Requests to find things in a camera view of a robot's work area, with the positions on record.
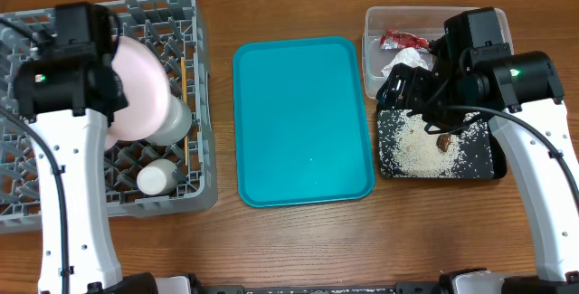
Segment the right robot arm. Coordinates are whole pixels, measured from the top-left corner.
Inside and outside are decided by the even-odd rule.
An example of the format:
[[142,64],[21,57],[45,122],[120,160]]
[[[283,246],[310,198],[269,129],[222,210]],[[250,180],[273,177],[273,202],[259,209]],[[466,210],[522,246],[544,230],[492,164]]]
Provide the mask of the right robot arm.
[[375,94],[376,111],[418,116],[431,135],[486,124],[526,208],[538,278],[576,283],[578,159],[553,62],[544,52],[514,54],[492,7],[447,19],[429,51],[432,70],[395,64]]

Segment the white tissue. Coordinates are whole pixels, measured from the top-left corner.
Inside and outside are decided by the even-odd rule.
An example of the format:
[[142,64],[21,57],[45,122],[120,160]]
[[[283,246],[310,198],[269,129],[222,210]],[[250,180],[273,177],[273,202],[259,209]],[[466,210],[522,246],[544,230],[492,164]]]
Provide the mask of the white tissue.
[[403,63],[411,68],[421,67],[429,70],[427,62],[420,56],[414,48],[404,48],[399,51],[393,60],[385,65],[381,70],[384,77],[388,78],[394,66]]

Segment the brown food piece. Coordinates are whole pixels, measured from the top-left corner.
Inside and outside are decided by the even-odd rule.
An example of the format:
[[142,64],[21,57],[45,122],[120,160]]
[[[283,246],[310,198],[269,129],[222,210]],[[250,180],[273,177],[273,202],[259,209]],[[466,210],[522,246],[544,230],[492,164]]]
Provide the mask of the brown food piece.
[[439,135],[436,141],[436,145],[440,151],[446,153],[449,150],[451,144],[451,135],[450,134],[442,134]]

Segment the white round plate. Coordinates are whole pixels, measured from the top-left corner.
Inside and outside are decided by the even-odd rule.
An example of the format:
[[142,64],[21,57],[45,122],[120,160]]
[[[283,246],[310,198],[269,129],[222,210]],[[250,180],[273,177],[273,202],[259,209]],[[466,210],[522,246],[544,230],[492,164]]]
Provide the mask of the white round plate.
[[105,149],[119,141],[153,135],[166,120],[171,102],[165,69],[146,45],[127,36],[120,37],[112,68],[122,82],[128,106],[114,113]]

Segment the white paper cup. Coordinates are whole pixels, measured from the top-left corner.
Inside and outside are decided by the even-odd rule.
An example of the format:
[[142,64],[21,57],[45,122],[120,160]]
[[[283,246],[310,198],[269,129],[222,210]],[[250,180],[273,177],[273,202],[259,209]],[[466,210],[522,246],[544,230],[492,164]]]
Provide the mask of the white paper cup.
[[168,194],[177,187],[176,170],[177,166],[172,161],[157,159],[139,171],[138,189],[146,195]]

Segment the grey round bowl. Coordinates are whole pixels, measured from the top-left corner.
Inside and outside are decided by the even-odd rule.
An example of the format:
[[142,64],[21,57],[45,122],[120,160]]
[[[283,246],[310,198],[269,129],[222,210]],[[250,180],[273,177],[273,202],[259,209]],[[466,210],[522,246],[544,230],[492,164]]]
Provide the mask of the grey round bowl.
[[160,129],[145,140],[156,146],[175,144],[187,135],[192,123],[192,112],[189,107],[179,98],[172,96],[165,121]]

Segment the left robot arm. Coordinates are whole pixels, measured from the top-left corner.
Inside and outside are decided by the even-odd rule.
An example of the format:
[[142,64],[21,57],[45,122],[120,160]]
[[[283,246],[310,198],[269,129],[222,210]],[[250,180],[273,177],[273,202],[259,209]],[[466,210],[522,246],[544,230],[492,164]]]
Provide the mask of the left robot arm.
[[109,10],[54,9],[56,35],[14,79],[18,113],[33,140],[43,232],[41,293],[87,293],[122,280],[104,184],[104,142],[127,102],[112,70]]

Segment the red candy wrapper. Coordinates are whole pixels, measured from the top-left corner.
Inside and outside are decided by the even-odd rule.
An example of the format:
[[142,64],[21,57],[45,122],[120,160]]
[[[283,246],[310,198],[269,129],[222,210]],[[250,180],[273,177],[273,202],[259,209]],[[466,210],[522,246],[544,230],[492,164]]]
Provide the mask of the red candy wrapper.
[[383,50],[414,48],[417,51],[429,51],[429,42],[412,33],[397,30],[387,30],[380,39],[380,47]]

